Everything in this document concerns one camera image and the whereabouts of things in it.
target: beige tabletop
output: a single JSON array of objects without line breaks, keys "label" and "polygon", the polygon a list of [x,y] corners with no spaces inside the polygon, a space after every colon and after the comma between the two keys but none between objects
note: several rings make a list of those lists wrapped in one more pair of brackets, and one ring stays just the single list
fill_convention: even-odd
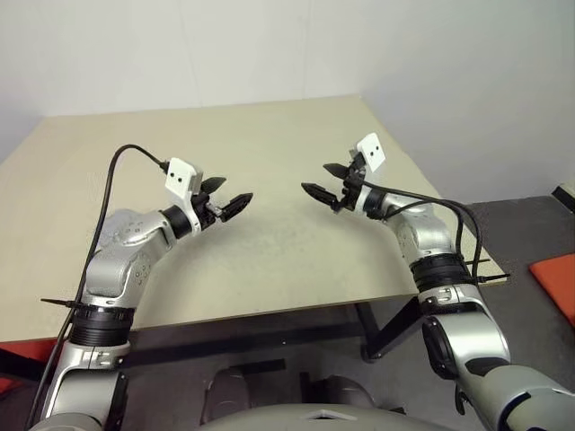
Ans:
[{"label": "beige tabletop", "polygon": [[[322,165],[347,164],[348,150],[369,132],[377,132],[387,156],[382,184],[438,195],[354,96],[44,119],[0,165],[0,340],[57,334],[66,310],[40,298],[74,296],[108,163],[128,143],[195,163],[204,178],[226,176],[215,202],[254,193],[234,220],[182,239],[156,265],[135,328],[415,294],[388,228],[349,212],[334,215],[300,187],[310,181],[339,192],[340,181]],[[126,152],[110,211],[168,206],[162,173]],[[437,212],[454,231],[449,211]],[[473,241],[466,231],[468,259]],[[490,261],[480,272],[501,270]]]}]

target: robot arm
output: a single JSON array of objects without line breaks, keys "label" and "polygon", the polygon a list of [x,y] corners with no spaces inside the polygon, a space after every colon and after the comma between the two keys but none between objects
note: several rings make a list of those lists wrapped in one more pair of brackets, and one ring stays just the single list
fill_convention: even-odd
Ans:
[{"label": "robot arm", "polygon": [[202,171],[172,158],[165,187],[172,206],[132,217],[93,256],[80,303],[46,300],[75,309],[52,384],[33,429],[116,430],[121,426],[128,378],[118,366],[130,350],[128,334],[154,264],[178,239],[197,235],[216,219],[226,222],[250,203],[242,194],[225,207],[210,194],[225,181],[202,182]]},{"label": "robot arm", "polygon": [[343,198],[311,183],[304,190],[334,212],[345,208],[384,221],[395,233],[420,291],[423,338],[433,371],[456,381],[456,408],[469,402],[492,430],[569,429],[575,395],[531,368],[512,365],[507,341],[454,250],[443,221],[430,203],[370,188],[385,156],[376,134],[351,151],[349,167],[324,168],[343,180]]}]

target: gray floor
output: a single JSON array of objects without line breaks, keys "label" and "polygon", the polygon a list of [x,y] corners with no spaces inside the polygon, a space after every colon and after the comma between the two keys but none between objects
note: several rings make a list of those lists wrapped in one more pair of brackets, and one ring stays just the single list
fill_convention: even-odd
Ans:
[{"label": "gray floor", "polygon": [[[507,336],[514,362],[533,366],[575,391],[573,328],[527,269],[532,262],[575,251],[574,215],[547,197],[476,204],[473,209],[479,216],[486,248],[505,271],[512,273],[505,285],[486,287],[482,292]],[[392,300],[372,305],[384,323],[403,303]],[[137,334],[134,341],[139,347],[171,345],[354,319],[353,310],[342,306],[148,330]],[[454,429],[482,429],[472,409],[464,417],[456,413],[454,385],[432,373],[419,333],[373,365],[358,357],[359,343],[359,339],[340,339],[130,369],[123,430],[195,428],[203,392],[218,369],[278,358],[286,359],[287,370],[248,376],[257,405],[298,402],[300,371],[318,379],[342,374],[363,384],[382,407],[403,406],[411,416]],[[3,430],[22,429],[30,399],[30,388],[4,396],[0,402]]]}]

